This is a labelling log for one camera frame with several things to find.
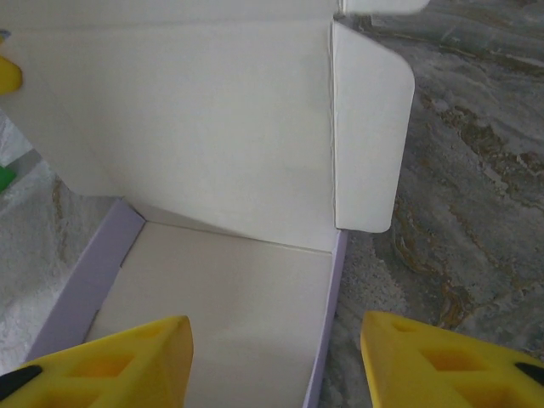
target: yellow object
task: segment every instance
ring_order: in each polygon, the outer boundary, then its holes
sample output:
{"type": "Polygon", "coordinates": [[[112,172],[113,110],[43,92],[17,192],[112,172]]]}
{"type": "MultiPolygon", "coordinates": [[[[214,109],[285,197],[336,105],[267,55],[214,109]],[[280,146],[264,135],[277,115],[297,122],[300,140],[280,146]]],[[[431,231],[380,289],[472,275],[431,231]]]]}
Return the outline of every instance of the yellow object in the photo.
{"type": "Polygon", "coordinates": [[[0,56],[0,95],[16,91],[23,84],[23,73],[13,62],[0,56]]]}
{"type": "Polygon", "coordinates": [[[544,365],[508,348],[369,312],[361,349],[374,408],[544,406],[544,386],[516,364],[539,375],[544,365]]]}
{"type": "Polygon", "coordinates": [[[172,317],[50,354],[1,408],[178,408],[193,356],[189,320],[172,317]]]}

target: lavender cardboard edge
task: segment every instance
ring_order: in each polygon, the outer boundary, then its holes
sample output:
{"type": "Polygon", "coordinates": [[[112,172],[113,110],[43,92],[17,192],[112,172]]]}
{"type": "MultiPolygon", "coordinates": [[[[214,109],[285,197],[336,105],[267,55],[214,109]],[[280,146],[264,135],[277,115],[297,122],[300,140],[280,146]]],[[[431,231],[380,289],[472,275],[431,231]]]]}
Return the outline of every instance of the lavender cardboard edge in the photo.
{"type": "Polygon", "coordinates": [[[337,244],[332,254],[331,283],[329,284],[329,296],[326,302],[325,320],[303,408],[316,408],[320,402],[321,384],[325,373],[326,356],[329,349],[329,342],[331,341],[332,322],[334,321],[334,314],[337,309],[340,280],[342,279],[347,246],[348,231],[341,230],[338,232],[337,244]]]}
{"type": "Polygon", "coordinates": [[[84,342],[145,220],[116,200],[83,251],[26,361],[84,342]]]}

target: cardboard panel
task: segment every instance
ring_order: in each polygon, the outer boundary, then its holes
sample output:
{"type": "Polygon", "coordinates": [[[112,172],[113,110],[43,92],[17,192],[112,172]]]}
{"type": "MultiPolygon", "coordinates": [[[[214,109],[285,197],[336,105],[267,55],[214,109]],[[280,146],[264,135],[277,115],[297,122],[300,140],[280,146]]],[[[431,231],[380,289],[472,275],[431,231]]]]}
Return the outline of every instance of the cardboard panel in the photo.
{"type": "Polygon", "coordinates": [[[320,347],[332,255],[147,223],[88,340],[188,315],[185,406],[303,405],[320,347]]]}
{"type": "Polygon", "coordinates": [[[89,149],[29,55],[11,40],[0,50],[24,67],[25,78],[22,89],[0,96],[0,108],[71,190],[85,196],[119,196],[121,189],[89,149]]]}
{"type": "Polygon", "coordinates": [[[0,28],[330,19],[337,0],[3,0],[0,28]]]}
{"type": "Polygon", "coordinates": [[[10,46],[31,59],[14,59],[29,82],[10,112],[32,143],[47,140],[76,191],[112,192],[83,180],[90,154],[131,202],[330,251],[329,30],[315,20],[16,32],[10,46]]]}
{"type": "Polygon", "coordinates": [[[410,14],[428,5],[430,0],[343,0],[344,13],[410,14]]]}
{"type": "Polygon", "coordinates": [[[397,54],[333,26],[336,222],[383,232],[391,225],[414,94],[397,54]]]}

